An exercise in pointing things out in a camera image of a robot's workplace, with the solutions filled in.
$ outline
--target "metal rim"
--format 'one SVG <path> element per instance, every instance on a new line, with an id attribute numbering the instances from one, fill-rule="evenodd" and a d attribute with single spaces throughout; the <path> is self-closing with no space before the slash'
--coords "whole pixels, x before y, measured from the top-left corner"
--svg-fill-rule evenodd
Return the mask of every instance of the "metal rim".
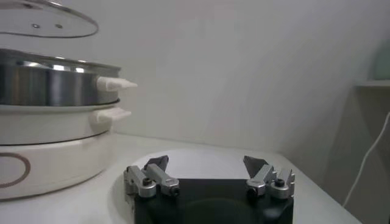
<path id="1" fill-rule="evenodd" d="M 118 71 L 121 70 L 120 67 L 112 66 L 112 65 L 105 65 L 105 64 L 94 63 L 94 62 L 89 62 L 89 61 L 82 61 L 82 60 L 73 60 L 73 59 L 62 58 L 62 57 L 59 58 L 56 56 L 42 55 L 42 54 L 36 54 L 33 52 L 18 51 L 18 50 L 7 49 L 7 48 L 0 48 L 0 54 L 4 54 L 4 57 L 10 57 L 10 56 L 20 57 L 20 56 L 22 56 L 22 57 L 28 58 L 29 60 L 32 60 L 32 61 L 49 60 L 49 61 L 56 61 L 60 64 L 72 63 L 72 64 L 81 65 L 81 66 L 95 66 L 95 67 L 116 69 Z"/>

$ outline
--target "screw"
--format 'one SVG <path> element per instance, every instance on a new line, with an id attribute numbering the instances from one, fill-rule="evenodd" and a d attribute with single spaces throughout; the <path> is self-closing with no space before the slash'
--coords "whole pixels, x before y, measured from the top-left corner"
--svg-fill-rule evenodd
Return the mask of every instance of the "screw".
<path id="1" fill-rule="evenodd" d="M 285 181 L 282 179 L 276 179 L 275 180 L 275 186 L 276 187 L 284 187 L 285 186 Z"/>
<path id="2" fill-rule="evenodd" d="M 142 180 L 142 185 L 143 186 L 148 186 L 151 183 L 152 183 L 152 180 L 150 178 L 148 178 L 148 177 Z"/>
<path id="3" fill-rule="evenodd" d="M 171 193 L 171 195 L 172 195 L 173 197 L 176 197 L 176 196 L 179 196 L 179 194 L 180 194 L 180 189 L 175 187 L 175 188 L 172 188 L 169 192 Z"/>

